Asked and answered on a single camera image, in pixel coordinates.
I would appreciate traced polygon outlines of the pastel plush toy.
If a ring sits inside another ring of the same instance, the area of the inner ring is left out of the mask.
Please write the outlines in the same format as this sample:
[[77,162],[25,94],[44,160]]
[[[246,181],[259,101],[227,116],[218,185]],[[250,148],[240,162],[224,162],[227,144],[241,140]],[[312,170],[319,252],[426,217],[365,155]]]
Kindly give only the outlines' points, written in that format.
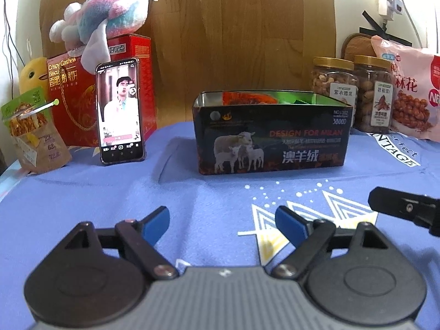
[[84,70],[94,75],[98,65],[111,61],[108,40],[139,30],[148,18],[150,1],[157,0],[73,2],[51,26],[49,39],[63,43],[71,56],[81,58]]

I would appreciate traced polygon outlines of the orange snack packet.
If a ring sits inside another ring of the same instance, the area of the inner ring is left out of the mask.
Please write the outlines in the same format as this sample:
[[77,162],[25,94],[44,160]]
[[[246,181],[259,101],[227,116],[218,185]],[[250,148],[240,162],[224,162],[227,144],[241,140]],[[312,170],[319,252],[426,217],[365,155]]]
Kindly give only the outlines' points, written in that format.
[[222,102],[227,105],[246,105],[246,104],[276,104],[277,99],[263,93],[256,92],[223,92]]

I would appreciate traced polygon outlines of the red biscuit gift box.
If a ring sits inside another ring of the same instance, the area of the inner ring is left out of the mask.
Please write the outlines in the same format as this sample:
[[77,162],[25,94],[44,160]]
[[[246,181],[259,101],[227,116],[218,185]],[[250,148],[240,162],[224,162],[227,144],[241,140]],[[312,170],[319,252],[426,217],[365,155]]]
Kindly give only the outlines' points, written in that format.
[[80,57],[63,53],[47,60],[48,98],[57,98],[60,102],[52,110],[52,117],[68,146],[98,146],[97,123],[105,121],[104,107],[116,97],[116,81],[123,76],[130,77],[135,83],[129,96],[140,101],[144,138],[149,138],[157,129],[151,39],[138,34],[126,34],[112,38],[108,45],[112,61],[137,58],[138,75],[126,66],[97,79],[84,70]]

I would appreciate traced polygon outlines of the pink twisted snack bag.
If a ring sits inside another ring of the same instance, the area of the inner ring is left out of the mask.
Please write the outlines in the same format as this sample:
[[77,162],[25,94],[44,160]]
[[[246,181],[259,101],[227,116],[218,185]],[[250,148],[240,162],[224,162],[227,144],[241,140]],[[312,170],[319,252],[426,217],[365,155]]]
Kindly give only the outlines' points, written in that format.
[[417,139],[440,140],[440,57],[426,48],[413,48],[374,36],[378,57],[392,63],[395,82],[392,129]]

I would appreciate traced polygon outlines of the smartphone with video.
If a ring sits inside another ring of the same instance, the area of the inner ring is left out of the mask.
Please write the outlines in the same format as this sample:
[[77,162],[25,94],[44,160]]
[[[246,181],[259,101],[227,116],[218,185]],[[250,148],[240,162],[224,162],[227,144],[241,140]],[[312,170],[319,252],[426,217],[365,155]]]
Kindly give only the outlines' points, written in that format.
[[139,60],[131,57],[98,65],[95,86],[102,164],[144,160]]

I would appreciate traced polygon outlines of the right nut jar gold lid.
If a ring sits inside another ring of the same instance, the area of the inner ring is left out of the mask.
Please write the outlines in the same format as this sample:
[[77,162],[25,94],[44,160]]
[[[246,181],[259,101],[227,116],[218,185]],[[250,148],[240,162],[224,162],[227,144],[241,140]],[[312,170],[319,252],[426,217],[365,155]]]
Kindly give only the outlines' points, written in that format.
[[359,80],[354,127],[366,133],[387,134],[392,122],[394,76],[392,64],[378,57],[356,55]]

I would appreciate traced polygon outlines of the black sheep tin box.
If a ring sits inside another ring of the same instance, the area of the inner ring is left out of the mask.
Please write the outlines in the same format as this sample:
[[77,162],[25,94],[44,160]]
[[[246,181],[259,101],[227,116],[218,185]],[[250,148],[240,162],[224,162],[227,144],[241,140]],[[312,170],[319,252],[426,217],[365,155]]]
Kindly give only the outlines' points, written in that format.
[[[283,90],[232,90],[274,97]],[[353,108],[313,92],[313,104],[227,105],[202,92],[192,108],[198,170],[204,175],[339,167]]]

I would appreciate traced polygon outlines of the round wooden cutting board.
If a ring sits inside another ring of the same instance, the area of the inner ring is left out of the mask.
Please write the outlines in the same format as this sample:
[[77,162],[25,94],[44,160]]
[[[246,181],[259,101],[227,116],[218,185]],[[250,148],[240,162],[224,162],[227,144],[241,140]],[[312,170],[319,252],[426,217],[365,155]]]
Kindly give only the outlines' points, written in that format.
[[371,39],[372,37],[367,34],[355,33],[349,35],[342,44],[342,59],[353,62],[356,55],[376,57]]

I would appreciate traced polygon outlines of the blue printed tablecloth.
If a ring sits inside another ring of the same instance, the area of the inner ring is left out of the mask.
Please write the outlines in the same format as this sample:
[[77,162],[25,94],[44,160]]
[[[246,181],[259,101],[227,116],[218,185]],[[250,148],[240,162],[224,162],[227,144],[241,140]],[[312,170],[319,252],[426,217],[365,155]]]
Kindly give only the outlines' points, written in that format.
[[392,133],[354,133],[345,164],[268,173],[204,176],[198,172],[190,123],[157,130],[141,163],[103,166],[93,148],[74,147],[63,168],[1,178],[1,328],[27,329],[33,317],[24,301],[28,274],[81,221],[112,227],[168,207],[169,230],[158,250],[178,270],[188,266],[271,268],[292,246],[276,230],[274,213],[285,205],[340,226],[374,223],[418,267],[427,281],[417,323],[439,328],[439,239],[421,227],[374,214],[368,195],[377,186],[439,196],[439,144]]

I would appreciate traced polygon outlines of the wooden board on wall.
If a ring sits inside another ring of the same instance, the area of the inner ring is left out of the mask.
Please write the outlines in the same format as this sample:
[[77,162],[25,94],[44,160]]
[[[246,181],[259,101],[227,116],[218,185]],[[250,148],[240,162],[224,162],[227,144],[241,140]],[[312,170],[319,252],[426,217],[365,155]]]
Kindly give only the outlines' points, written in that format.
[[157,124],[192,118],[203,91],[310,87],[315,57],[336,52],[334,0],[154,0]]

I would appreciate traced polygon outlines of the yellow duck plush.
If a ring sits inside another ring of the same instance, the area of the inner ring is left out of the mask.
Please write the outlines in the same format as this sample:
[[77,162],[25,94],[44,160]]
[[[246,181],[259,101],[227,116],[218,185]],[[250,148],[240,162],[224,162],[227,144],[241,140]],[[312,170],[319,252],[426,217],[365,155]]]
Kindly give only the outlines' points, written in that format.
[[38,57],[28,62],[19,75],[19,91],[24,94],[29,90],[41,88],[44,96],[48,94],[47,58]]

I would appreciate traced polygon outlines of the left nut jar gold lid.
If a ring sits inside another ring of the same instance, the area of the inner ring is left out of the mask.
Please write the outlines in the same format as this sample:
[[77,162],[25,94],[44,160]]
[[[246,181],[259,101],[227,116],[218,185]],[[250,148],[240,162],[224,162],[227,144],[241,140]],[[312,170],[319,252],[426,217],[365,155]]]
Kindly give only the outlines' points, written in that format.
[[359,90],[359,79],[354,74],[354,63],[334,57],[315,57],[310,80],[313,92],[352,106],[351,126],[353,126]]

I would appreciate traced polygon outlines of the brown green snack pouch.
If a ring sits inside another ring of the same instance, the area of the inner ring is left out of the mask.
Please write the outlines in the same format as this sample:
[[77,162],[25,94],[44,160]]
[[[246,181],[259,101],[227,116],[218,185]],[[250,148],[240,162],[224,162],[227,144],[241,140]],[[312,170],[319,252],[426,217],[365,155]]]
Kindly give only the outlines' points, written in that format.
[[28,90],[1,107],[17,158],[24,170],[43,174],[67,165],[72,156],[51,117],[58,99],[45,100],[41,87]]

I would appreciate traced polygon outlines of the nut jar gold lid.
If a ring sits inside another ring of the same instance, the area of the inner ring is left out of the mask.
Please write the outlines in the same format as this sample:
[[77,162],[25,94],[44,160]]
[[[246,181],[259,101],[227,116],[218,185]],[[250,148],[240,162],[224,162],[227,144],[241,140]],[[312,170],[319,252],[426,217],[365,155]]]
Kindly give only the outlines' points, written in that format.
[[352,106],[351,126],[353,126],[359,90],[359,79],[354,74],[354,63],[334,57],[315,57],[310,80],[313,92]]
[[366,133],[387,134],[392,122],[394,76],[392,64],[378,57],[356,55],[359,80],[354,127]]

